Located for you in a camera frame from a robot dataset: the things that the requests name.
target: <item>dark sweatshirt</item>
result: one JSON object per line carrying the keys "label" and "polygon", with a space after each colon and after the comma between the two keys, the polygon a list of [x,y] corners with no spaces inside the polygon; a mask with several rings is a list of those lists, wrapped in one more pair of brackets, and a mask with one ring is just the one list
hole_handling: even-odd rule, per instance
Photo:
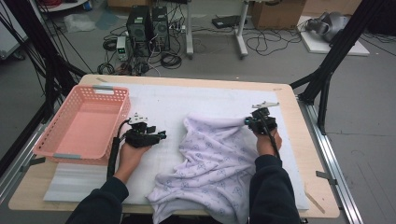
{"label": "dark sweatshirt", "polygon": [[[293,188],[282,161],[265,155],[255,163],[256,174],[250,182],[249,223],[299,223]],[[121,203],[128,194],[125,185],[112,177],[81,201],[66,223],[119,224]]]}

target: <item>hand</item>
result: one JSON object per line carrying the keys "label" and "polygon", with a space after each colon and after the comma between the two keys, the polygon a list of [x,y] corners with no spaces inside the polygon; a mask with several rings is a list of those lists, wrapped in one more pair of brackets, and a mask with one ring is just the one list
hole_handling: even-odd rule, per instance
{"label": "hand", "polygon": [[122,181],[124,184],[126,184],[134,169],[136,169],[137,165],[139,165],[143,154],[147,152],[150,148],[151,146],[135,148],[131,147],[127,143],[122,145],[120,150],[119,169],[114,174],[114,176]]}
{"label": "hand", "polygon": [[[275,156],[275,151],[271,145],[270,137],[266,134],[254,133],[257,136],[257,151],[259,155],[273,155]],[[280,150],[282,147],[282,138],[279,136],[277,129],[271,131],[271,135],[275,138],[277,149]]]}

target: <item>sleeve cuff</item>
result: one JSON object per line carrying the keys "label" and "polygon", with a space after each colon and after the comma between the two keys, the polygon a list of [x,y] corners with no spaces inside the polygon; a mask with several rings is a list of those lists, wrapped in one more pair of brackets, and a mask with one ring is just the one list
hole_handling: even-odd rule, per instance
{"label": "sleeve cuff", "polygon": [[282,167],[282,160],[278,159],[272,155],[262,155],[257,158],[254,163],[256,163],[256,172],[260,169],[268,166],[279,166]]}
{"label": "sleeve cuff", "polygon": [[114,176],[109,178],[100,190],[113,194],[120,203],[122,203],[129,195],[129,191],[126,186]]}

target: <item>cardboard box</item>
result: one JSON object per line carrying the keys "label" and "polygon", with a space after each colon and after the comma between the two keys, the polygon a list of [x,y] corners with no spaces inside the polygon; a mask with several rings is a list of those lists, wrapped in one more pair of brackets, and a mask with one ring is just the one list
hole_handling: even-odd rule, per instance
{"label": "cardboard box", "polygon": [[263,29],[294,29],[301,17],[306,0],[283,0],[271,6],[255,3],[251,20],[254,27]]}
{"label": "cardboard box", "polygon": [[112,8],[131,8],[132,6],[151,6],[152,0],[107,0]]}
{"label": "cardboard box", "polygon": [[361,0],[307,0],[303,11],[307,16],[320,16],[323,12],[338,11],[353,15]]}

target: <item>white mat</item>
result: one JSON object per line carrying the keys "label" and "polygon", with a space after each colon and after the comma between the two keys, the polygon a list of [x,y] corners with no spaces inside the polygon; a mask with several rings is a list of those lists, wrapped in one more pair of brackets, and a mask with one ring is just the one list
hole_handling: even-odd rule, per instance
{"label": "white mat", "polygon": [[[144,115],[148,117],[148,125],[155,125],[157,131],[166,130],[167,133],[165,140],[144,155],[127,184],[130,196],[125,203],[133,204],[149,204],[145,196],[154,188],[155,175],[173,173],[173,167],[183,162],[178,145],[186,133],[182,121],[190,112],[212,118],[241,118],[250,116],[252,105],[263,101],[277,102],[275,93],[269,91],[120,83],[106,85],[129,88],[132,103],[130,116],[135,112]],[[270,112],[271,116],[276,117],[278,131],[283,138],[280,150],[283,167],[290,175],[297,207],[308,209],[304,184],[294,159],[281,108],[282,105],[270,107]],[[252,134],[250,137],[251,144],[255,145],[255,136]],[[59,164],[44,200],[80,202],[93,189],[100,188],[105,181],[105,166]]]}
{"label": "white mat", "polygon": [[[308,21],[311,17],[302,16],[298,21],[298,24]],[[304,31],[305,26],[299,26],[299,31]],[[303,42],[310,53],[329,53],[330,47],[329,43],[326,42],[320,35],[317,35],[315,31],[301,32]],[[354,56],[368,56],[370,52],[361,44],[361,42],[356,41],[355,46],[349,51],[347,55]]]}

